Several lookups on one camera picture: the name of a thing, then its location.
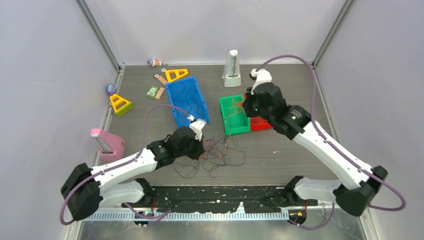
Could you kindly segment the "blue plastic bin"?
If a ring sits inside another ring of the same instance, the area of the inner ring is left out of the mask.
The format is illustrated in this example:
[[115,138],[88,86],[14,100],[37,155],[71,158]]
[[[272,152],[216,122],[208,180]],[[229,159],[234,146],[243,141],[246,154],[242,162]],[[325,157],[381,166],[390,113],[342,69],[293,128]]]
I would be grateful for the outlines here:
[[183,110],[172,110],[178,128],[190,124],[186,114],[210,123],[206,101],[194,76],[170,82],[166,84],[165,90],[170,104]]

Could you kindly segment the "white metronome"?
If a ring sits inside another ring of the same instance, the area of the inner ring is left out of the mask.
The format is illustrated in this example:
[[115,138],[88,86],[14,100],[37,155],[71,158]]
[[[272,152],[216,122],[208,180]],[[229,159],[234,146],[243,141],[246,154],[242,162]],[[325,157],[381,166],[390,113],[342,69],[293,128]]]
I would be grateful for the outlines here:
[[237,50],[230,50],[222,76],[224,87],[239,87],[241,83],[239,53]]

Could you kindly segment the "purple round toy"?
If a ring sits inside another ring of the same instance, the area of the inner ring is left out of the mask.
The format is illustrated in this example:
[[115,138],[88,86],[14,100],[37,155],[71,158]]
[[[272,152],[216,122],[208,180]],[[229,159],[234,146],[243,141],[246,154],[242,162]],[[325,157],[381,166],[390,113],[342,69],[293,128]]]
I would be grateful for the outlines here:
[[106,88],[106,95],[107,95],[108,97],[110,97],[110,96],[112,96],[113,94],[115,94],[115,93],[116,93],[116,91],[117,91],[116,86],[115,86],[113,83],[111,83],[111,84],[109,84],[109,85],[107,86],[107,88]]

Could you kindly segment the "pink tape dispenser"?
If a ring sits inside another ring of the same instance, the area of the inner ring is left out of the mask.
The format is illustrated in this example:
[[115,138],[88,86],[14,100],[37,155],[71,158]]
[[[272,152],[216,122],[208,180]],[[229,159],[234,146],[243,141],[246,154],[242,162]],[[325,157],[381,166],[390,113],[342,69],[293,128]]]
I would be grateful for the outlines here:
[[124,157],[126,142],[122,137],[100,128],[93,128],[90,136],[104,162],[112,163]]

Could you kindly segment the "red plastic bin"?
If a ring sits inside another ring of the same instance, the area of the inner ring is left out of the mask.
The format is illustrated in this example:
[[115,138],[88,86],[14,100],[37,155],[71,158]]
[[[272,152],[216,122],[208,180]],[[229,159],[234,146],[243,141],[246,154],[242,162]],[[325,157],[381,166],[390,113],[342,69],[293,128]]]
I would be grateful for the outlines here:
[[[245,108],[243,108],[245,115],[248,117]],[[257,117],[248,117],[249,118],[249,122],[250,122],[250,131],[251,132],[255,132],[255,131],[262,131],[262,130],[269,130],[272,129],[273,127],[263,118],[261,118],[260,116]]]

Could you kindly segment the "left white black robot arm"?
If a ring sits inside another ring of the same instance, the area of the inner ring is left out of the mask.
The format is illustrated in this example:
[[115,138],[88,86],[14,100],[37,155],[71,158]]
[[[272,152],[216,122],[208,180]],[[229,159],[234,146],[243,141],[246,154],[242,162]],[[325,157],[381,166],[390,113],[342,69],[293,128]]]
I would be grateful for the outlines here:
[[126,203],[148,207],[154,199],[150,186],[142,180],[125,181],[172,165],[181,157],[198,160],[205,151],[204,126],[204,121],[194,121],[176,129],[165,139],[153,141],[137,153],[112,163],[95,167],[86,163],[77,165],[60,190],[64,198],[59,212],[60,222],[70,224],[64,219],[66,209],[74,222],[90,217],[103,207]]

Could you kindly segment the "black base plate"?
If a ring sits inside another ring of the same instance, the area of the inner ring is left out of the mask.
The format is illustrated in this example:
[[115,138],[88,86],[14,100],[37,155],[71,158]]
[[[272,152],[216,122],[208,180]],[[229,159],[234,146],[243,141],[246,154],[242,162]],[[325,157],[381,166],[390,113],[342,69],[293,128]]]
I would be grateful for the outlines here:
[[316,199],[302,200],[282,186],[153,186],[133,208],[156,208],[164,213],[277,213],[285,207],[317,206]]

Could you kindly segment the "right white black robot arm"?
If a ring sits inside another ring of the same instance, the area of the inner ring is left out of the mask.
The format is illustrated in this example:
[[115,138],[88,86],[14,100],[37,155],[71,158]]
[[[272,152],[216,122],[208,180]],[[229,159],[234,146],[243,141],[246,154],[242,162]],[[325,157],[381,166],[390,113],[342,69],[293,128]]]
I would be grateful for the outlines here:
[[285,198],[291,205],[303,200],[336,203],[346,213],[359,217],[379,192],[388,171],[361,161],[342,147],[324,129],[311,120],[303,107],[288,105],[281,90],[272,82],[248,87],[242,104],[248,117],[260,117],[279,134],[301,145],[336,176],[335,180],[316,180],[301,175],[285,186]]

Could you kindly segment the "small colourful figurine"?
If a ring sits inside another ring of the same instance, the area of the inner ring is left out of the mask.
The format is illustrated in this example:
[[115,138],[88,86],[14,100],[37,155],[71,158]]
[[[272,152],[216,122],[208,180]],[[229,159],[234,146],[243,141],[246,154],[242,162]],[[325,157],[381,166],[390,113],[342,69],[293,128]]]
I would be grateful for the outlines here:
[[150,67],[158,67],[158,66],[162,66],[163,62],[161,60],[158,59],[149,59],[146,61],[146,63],[150,66]]

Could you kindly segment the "yellow triangle toy on green block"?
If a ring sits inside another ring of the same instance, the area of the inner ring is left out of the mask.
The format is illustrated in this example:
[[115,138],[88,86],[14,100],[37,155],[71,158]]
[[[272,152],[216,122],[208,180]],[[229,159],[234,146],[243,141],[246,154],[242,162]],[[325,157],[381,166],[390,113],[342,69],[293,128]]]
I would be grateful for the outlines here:
[[133,103],[114,93],[109,97],[114,113],[120,117],[133,107]]

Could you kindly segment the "green plastic bin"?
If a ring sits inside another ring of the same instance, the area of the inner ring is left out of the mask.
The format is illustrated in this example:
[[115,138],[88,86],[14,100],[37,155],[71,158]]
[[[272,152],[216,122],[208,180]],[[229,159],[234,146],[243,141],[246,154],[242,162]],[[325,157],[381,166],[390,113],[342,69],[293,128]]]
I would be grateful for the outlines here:
[[248,133],[250,120],[243,110],[245,97],[242,94],[219,98],[220,112],[226,136]]

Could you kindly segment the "tan wooden block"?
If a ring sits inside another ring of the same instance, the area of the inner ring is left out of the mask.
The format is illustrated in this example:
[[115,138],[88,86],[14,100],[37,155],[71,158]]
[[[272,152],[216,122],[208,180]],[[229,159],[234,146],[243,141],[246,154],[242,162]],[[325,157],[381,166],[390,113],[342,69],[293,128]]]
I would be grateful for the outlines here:
[[159,90],[157,91],[157,94],[155,95],[155,99],[160,100],[164,92],[165,92],[165,88],[160,87]]

